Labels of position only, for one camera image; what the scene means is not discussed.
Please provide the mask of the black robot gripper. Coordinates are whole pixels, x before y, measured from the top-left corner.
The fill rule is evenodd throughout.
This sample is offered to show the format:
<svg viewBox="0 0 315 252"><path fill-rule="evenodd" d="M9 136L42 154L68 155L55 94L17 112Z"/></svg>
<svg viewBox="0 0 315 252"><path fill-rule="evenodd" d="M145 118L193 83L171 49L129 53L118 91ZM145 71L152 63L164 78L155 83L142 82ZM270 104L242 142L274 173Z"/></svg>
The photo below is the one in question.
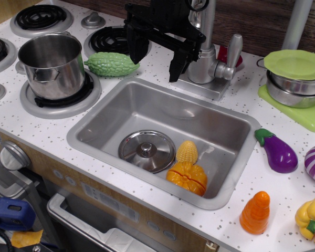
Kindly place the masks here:
<svg viewBox="0 0 315 252"><path fill-rule="evenodd" d="M188 63L197 61L206 36L189 21L190 1L150 1L149 6L125 5L129 55L138 64L147 54L149 41L174 52L169 82L176 82Z"/></svg>

